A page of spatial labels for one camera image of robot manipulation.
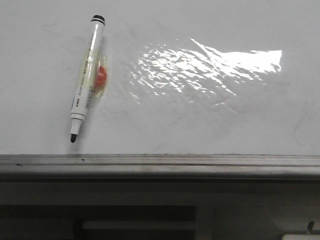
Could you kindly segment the aluminium whiteboard frame rail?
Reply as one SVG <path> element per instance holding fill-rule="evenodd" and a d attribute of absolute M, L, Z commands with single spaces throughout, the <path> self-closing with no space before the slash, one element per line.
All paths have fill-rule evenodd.
<path fill-rule="evenodd" d="M 317 181 L 318 155 L 3 154 L 3 179 L 218 179 Z"/>

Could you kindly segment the red magnet taped to marker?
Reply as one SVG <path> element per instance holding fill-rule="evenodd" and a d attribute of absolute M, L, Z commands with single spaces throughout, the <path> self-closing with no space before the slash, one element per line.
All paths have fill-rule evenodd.
<path fill-rule="evenodd" d="M 100 98 L 104 95 L 108 83 L 108 57 L 102 54 L 98 59 L 96 76 L 91 96 Z"/>

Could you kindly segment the white marker tray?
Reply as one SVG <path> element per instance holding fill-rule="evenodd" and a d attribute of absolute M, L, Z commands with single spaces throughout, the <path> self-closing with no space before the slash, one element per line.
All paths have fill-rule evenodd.
<path fill-rule="evenodd" d="M 320 234 L 287 233 L 282 236 L 281 240 L 320 240 Z"/>

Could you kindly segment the white whiteboard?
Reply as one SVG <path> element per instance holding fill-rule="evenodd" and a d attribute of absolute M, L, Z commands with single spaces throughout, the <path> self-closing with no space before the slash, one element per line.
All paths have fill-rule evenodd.
<path fill-rule="evenodd" d="M 108 79 L 75 143 L 92 16 Z M 320 153 L 317 0 L 3 0 L 2 154 Z"/>

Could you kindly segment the white black whiteboard marker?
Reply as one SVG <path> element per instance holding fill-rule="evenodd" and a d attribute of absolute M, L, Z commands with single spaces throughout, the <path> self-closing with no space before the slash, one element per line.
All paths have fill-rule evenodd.
<path fill-rule="evenodd" d="M 74 143 L 85 121 L 94 82 L 98 71 L 100 50 L 104 38 L 106 20 L 101 15 L 94 15 L 90 21 L 88 44 L 85 49 L 77 77 L 72 107 L 70 112 L 70 142 Z"/>

